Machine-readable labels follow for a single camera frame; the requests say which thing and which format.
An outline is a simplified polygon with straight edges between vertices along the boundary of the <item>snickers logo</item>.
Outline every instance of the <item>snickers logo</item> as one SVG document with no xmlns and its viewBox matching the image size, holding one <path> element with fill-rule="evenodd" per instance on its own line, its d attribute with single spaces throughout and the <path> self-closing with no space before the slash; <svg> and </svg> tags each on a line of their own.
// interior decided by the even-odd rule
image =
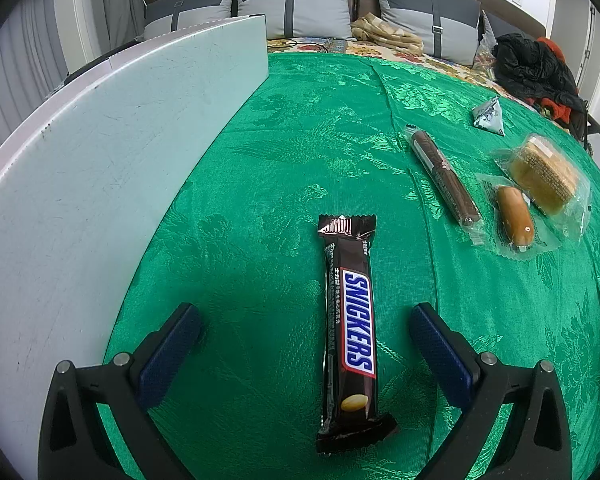
<svg viewBox="0 0 600 480">
<path fill-rule="evenodd" d="M 376 377 L 376 341 L 371 282 L 355 270 L 340 269 L 342 365 Z"/>
</svg>

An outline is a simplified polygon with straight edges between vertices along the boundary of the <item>black puffer jacket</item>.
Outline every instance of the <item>black puffer jacket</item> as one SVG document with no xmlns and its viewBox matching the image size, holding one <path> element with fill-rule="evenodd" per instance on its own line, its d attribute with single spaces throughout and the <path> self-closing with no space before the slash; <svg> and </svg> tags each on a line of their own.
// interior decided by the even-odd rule
<svg viewBox="0 0 600 480">
<path fill-rule="evenodd" d="M 541 41 L 521 34 L 505 34 L 493 48 L 496 81 L 518 99 L 547 97 L 555 103 L 585 112 L 569 67 Z"/>
</svg>

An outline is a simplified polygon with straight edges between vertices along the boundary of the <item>green fabric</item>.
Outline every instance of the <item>green fabric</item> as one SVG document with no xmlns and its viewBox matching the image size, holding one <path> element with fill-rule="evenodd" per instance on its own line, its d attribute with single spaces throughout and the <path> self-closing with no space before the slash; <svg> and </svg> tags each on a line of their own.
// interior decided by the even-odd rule
<svg viewBox="0 0 600 480">
<path fill-rule="evenodd" d="M 270 75 L 205 153 L 166 213 L 129 287 L 106 360 L 133 350 L 181 301 L 205 331 L 150 415 L 199 479 L 412 479 L 459 413 L 412 346 L 406 320 L 429 301 L 477 351 L 506 364 L 555 363 L 574 478 L 600 460 L 600 171 L 563 131 L 501 99 L 506 137 L 472 127 L 493 93 L 407 63 L 341 54 L 269 56 Z M 486 217 L 475 173 L 530 132 L 556 142 L 592 181 L 584 240 L 534 260 L 471 245 L 397 139 L 426 129 Z M 379 409 L 400 433 L 321 457 L 324 261 L 318 215 L 375 214 L 371 249 Z M 470 478 L 484 471 L 502 410 Z M 110 416 L 106 418 L 111 427 Z M 128 471 L 138 470 L 112 439 Z"/>
</svg>

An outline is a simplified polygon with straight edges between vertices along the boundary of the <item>pillow strap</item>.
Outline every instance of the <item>pillow strap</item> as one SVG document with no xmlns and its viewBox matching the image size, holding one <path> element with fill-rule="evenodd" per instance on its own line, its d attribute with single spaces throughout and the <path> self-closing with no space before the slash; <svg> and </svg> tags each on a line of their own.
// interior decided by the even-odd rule
<svg viewBox="0 0 600 480">
<path fill-rule="evenodd" d="M 294 36 L 294 2 L 285 0 L 285 38 Z"/>
<path fill-rule="evenodd" d="M 433 11 L 433 57 L 442 57 L 442 26 L 440 25 L 440 8 L 438 0 L 431 0 L 431 9 Z"/>
<path fill-rule="evenodd" d="M 173 16 L 171 17 L 171 31 L 178 30 L 178 17 L 180 15 L 180 9 L 184 4 L 184 0 L 176 0 L 173 6 Z"/>
</svg>

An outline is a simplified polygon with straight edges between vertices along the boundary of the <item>gray curtain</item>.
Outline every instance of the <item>gray curtain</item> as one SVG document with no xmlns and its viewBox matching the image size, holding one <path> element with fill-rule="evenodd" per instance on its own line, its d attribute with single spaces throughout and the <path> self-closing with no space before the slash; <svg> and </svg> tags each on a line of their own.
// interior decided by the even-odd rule
<svg viewBox="0 0 600 480">
<path fill-rule="evenodd" d="M 20 0 L 0 28 L 0 145 L 66 76 L 54 0 Z"/>
<path fill-rule="evenodd" d="M 108 52 L 128 43 L 144 31 L 144 2 L 142 0 L 103 0 L 104 17 L 109 33 Z"/>
</svg>

